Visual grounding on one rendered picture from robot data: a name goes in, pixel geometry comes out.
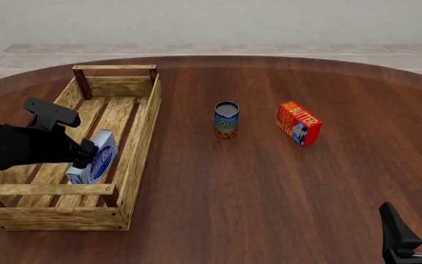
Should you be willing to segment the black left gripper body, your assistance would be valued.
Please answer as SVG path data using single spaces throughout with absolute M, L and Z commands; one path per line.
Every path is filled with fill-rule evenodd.
M 81 144 L 75 149 L 72 166 L 76 169 L 85 169 L 91 164 L 97 155 L 98 147 L 94 142 L 83 139 Z

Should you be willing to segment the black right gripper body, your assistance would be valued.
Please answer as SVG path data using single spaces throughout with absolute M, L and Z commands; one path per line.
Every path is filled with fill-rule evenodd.
M 422 253 L 413 249 L 384 248 L 382 258 L 385 264 L 422 264 Z

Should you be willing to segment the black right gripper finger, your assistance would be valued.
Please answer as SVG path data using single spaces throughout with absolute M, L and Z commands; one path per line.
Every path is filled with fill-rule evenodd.
M 383 250 L 414 250 L 422 245 L 422 239 L 404 223 L 393 204 L 384 202 L 379 212 L 382 222 Z

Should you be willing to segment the blue white cream cheese box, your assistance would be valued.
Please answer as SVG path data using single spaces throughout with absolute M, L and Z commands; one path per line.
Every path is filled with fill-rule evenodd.
M 85 169 L 76 169 L 72 164 L 65 175 L 72 184 L 97 184 L 110 167 L 118 153 L 113 132 L 101 129 L 91 140 L 98 147 L 97 155 Z

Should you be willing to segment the wooden slat tray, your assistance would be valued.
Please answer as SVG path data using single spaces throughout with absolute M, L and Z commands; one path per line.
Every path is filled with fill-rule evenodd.
M 97 184 L 64 182 L 69 164 L 31 164 L 0 172 L 0 228 L 5 230 L 127 230 L 161 104 L 154 65 L 131 76 L 131 65 L 76 65 L 55 100 L 81 119 L 66 134 L 80 142 L 113 132 L 119 154 Z

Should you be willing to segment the blue alphabet soup can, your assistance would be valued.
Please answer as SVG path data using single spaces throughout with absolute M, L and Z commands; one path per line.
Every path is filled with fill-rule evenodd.
M 240 109 L 236 103 L 223 101 L 215 105 L 214 125 L 216 136 L 222 139 L 237 135 Z

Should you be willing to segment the red butter box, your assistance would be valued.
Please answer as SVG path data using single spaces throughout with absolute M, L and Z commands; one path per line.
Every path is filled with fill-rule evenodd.
M 279 106 L 276 125 L 298 144 L 306 146 L 317 140 L 322 121 L 292 100 Z

